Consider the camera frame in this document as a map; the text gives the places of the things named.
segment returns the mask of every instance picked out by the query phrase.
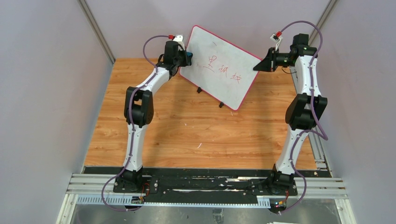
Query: wooden platform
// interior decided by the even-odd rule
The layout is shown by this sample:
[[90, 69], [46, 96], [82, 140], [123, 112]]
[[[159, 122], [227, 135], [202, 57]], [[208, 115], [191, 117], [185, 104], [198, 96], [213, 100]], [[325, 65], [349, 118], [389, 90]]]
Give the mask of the wooden platform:
[[[125, 91], [152, 70], [144, 59], [116, 60], [85, 165], [122, 166], [128, 136]], [[143, 165], [271, 169], [282, 151], [284, 116], [295, 95], [289, 74], [280, 69], [260, 73], [235, 112], [219, 108], [219, 101], [198, 94], [196, 86], [177, 74], [154, 96], [155, 116], [146, 133]], [[316, 169], [308, 138], [297, 168]]]

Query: white connector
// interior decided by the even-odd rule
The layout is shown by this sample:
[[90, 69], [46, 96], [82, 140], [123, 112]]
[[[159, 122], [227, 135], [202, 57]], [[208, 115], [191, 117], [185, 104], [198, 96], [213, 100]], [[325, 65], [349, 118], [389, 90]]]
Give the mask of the white connector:
[[282, 37], [282, 36], [279, 36], [279, 37], [278, 37], [278, 36], [276, 35], [276, 33], [273, 33], [273, 34], [271, 35], [270, 39], [271, 39], [273, 42], [276, 43], [276, 44], [275, 44], [275, 50], [278, 50], [279, 45], [281, 44], [281, 41], [282, 41], [283, 37]]
[[183, 35], [176, 35], [175, 38], [173, 38], [173, 41], [178, 42], [182, 46], [183, 50], [185, 50], [185, 46], [183, 43]]

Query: red handwriting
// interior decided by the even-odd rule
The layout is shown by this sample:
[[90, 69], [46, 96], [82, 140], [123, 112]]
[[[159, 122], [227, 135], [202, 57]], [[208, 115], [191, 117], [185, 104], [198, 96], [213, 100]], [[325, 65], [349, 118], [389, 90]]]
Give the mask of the red handwriting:
[[206, 66], [203, 66], [203, 67], [210, 69], [212, 72], [214, 72], [213, 69], [211, 69], [211, 68], [213, 68], [212, 62], [215, 61], [216, 59], [217, 59], [217, 57], [215, 55], [213, 55], [212, 58], [209, 57], [208, 67], [206, 67]]
[[212, 56], [212, 58], [209, 57], [209, 64], [208, 66], [210, 66], [211, 68], [213, 68], [213, 66], [211, 65], [212, 62], [214, 62], [217, 59], [217, 57], [215, 55]]
[[[217, 56], [213, 55], [212, 57], [209, 56], [208, 58], [209, 58], [208, 65], [207, 66], [203, 66], [203, 67], [211, 70], [212, 72], [214, 72], [214, 70], [212, 69], [213, 68], [212, 62], [214, 62], [217, 59]], [[224, 73], [226, 75], [226, 77], [227, 77], [228, 69], [229, 68], [225, 67], [224, 65], [222, 65], [221, 68], [218, 68], [219, 73]], [[238, 82], [238, 84], [239, 84], [239, 80], [241, 80], [242, 77], [240, 75], [237, 75], [237, 73], [235, 73], [230, 79], [236, 80]]]
[[228, 67], [224, 68], [224, 65], [222, 65], [221, 68], [219, 69], [219, 71], [225, 73], [226, 77], [227, 77], [227, 69], [228, 69]]
[[231, 77], [231, 79], [236, 80], [236, 81], [238, 82], [238, 84], [239, 84], [239, 80], [241, 80], [242, 78], [241, 78], [240, 76], [236, 76], [236, 73], [235, 73], [235, 75], [233, 75], [233, 76]]

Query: whiteboard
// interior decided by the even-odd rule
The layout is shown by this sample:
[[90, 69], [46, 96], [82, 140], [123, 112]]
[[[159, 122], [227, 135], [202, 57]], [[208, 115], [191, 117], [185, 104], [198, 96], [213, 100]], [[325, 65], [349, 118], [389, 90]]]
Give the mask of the whiteboard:
[[215, 34], [194, 26], [187, 44], [192, 65], [180, 75], [233, 110], [237, 110], [252, 85], [260, 58]]

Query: whiteboard stand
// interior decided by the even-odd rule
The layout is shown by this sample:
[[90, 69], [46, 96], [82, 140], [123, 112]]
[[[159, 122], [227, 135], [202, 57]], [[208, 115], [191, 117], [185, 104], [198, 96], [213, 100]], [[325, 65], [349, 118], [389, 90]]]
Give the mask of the whiteboard stand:
[[[202, 89], [201, 89], [201, 87], [198, 86], [197, 93], [200, 93], [200, 92], [202, 92]], [[219, 107], [221, 108], [223, 106], [224, 106], [224, 103], [220, 101]]]

